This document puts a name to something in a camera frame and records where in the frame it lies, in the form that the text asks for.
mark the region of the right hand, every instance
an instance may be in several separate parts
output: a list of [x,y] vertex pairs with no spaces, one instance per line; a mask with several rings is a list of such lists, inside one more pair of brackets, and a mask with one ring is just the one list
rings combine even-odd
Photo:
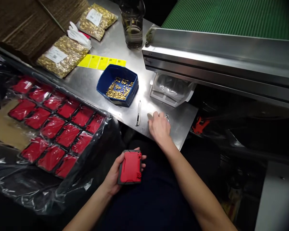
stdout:
[[150,133],[158,145],[162,145],[171,140],[171,126],[163,112],[159,115],[158,112],[154,112],[153,118],[149,119],[148,123]]

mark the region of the glass bottle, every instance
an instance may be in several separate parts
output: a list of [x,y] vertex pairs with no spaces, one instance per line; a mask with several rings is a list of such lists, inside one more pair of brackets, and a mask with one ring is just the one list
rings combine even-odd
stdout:
[[121,0],[119,7],[128,48],[142,47],[142,25],[145,15],[143,0]]

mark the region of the water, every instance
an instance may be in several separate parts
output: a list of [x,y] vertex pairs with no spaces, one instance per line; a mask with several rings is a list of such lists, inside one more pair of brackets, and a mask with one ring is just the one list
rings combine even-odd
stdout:
[[125,21],[123,23],[125,42],[130,49],[142,47],[142,20]]

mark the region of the red case in plastic bag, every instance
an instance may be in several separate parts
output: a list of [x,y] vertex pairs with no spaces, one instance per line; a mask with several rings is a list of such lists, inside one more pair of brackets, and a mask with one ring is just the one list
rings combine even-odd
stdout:
[[47,148],[45,156],[38,160],[38,166],[51,172],[64,155],[65,151],[59,146],[51,146]]
[[72,99],[67,99],[62,107],[58,108],[58,114],[64,118],[70,118],[76,109],[79,107],[79,103]]
[[44,101],[44,99],[46,99],[49,96],[51,91],[52,89],[46,85],[42,85],[40,87],[37,86],[33,92],[30,92],[28,94],[28,96],[35,102],[41,103]]
[[30,112],[34,110],[36,104],[30,100],[23,99],[19,101],[19,104],[9,111],[8,116],[12,117],[15,120],[22,121],[26,118]]
[[33,163],[49,146],[48,142],[41,137],[36,137],[31,140],[31,143],[22,152],[21,156]]
[[33,129],[39,129],[50,116],[50,112],[42,107],[34,110],[34,114],[25,119],[25,124]]
[[50,110],[57,110],[60,105],[62,105],[63,101],[65,100],[66,96],[62,93],[55,92],[52,93],[51,96],[46,99],[43,105]]
[[65,125],[62,133],[55,139],[58,144],[68,148],[79,134],[80,129],[72,124]]
[[92,137],[93,137],[92,135],[86,132],[82,132],[78,136],[78,141],[72,146],[72,152],[75,152],[80,155],[88,146],[88,144],[92,140]]
[[34,79],[24,75],[16,85],[12,86],[12,89],[18,93],[27,94],[33,87],[34,83]]
[[104,117],[102,117],[101,115],[95,114],[91,123],[86,127],[86,130],[88,132],[95,134],[100,124],[102,123],[103,119]]
[[79,111],[76,113],[75,116],[72,117],[72,121],[80,127],[84,127],[93,114],[94,110],[86,106],[80,106]]
[[65,120],[57,117],[51,116],[46,121],[45,127],[41,129],[41,134],[48,139],[54,138],[57,133],[61,130],[65,123]]
[[77,161],[77,157],[67,154],[61,166],[55,171],[56,176],[65,178]]

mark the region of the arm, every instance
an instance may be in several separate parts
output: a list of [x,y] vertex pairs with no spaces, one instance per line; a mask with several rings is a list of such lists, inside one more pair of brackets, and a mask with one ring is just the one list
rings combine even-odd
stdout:
[[[76,216],[67,224],[63,231],[89,231],[94,227],[100,215],[110,202],[112,196],[121,188],[117,182],[119,177],[119,167],[123,160],[124,153],[116,158],[104,182],[93,193],[91,198],[79,210]],[[143,171],[145,164],[142,164],[141,166],[141,171]]]
[[179,187],[193,210],[202,230],[236,230],[216,197],[201,180],[170,137],[170,124],[164,114],[154,112],[149,130],[166,155],[175,173]]

